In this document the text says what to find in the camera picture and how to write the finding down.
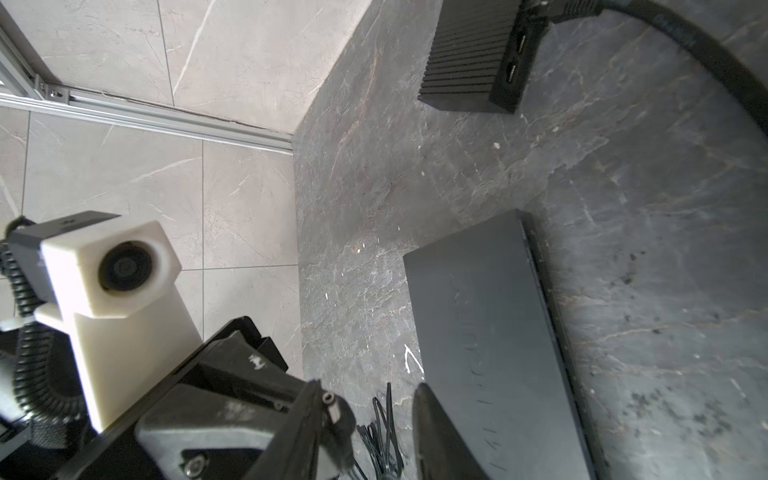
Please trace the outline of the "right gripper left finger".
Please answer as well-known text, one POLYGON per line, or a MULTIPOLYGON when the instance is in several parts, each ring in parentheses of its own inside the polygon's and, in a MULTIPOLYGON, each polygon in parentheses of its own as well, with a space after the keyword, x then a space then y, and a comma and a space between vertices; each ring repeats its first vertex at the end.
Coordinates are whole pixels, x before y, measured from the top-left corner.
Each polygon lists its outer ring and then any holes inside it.
POLYGON ((309 381, 293 403, 283 427, 243 479, 315 479, 324 428, 324 391, 309 381))

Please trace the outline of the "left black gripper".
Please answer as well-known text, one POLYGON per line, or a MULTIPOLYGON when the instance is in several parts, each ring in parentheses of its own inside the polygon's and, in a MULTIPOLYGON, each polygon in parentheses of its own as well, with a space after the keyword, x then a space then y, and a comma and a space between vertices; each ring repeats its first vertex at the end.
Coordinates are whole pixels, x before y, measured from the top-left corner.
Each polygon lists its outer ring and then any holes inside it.
MULTIPOLYGON (((56 473, 57 479, 243 479, 309 381, 290 375, 269 337, 231 320, 56 473)), ((322 387, 315 479, 354 474, 356 420, 322 387)))

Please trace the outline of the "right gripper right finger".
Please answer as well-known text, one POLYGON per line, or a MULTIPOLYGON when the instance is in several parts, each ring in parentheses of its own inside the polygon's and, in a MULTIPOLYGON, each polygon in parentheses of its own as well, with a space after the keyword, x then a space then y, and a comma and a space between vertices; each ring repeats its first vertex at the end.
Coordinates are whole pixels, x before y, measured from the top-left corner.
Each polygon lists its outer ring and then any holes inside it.
POLYGON ((415 390, 412 423, 419 479, 488 479, 426 383, 415 390))

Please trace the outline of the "dark grey network switch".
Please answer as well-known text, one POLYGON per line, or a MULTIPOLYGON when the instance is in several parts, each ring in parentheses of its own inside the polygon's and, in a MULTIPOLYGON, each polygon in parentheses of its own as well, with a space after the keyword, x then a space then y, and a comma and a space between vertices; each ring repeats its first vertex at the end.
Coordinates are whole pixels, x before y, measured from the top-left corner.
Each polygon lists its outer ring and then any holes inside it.
POLYGON ((423 383, 488 479, 608 478, 532 217, 505 212, 403 262, 423 383))

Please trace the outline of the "ribbed black network switch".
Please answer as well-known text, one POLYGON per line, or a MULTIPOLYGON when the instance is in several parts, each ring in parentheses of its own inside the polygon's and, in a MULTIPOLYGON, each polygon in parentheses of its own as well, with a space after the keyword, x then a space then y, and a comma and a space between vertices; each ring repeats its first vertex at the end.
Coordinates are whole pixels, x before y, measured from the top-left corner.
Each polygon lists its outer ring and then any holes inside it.
POLYGON ((529 6, 443 2, 418 100, 440 111, 514 113, 549 27, 529 6))

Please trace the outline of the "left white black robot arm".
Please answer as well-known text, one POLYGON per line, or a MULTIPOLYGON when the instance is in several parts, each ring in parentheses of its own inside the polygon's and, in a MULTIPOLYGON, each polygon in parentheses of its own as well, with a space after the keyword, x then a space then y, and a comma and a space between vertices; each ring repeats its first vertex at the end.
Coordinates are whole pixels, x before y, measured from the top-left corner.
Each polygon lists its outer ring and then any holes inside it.
POLYGON ((336 479, 346 400, 291 375, 247 316, 204 339, 159 222, 18 218, 1 272, 1 469, 48 479, 336 479))

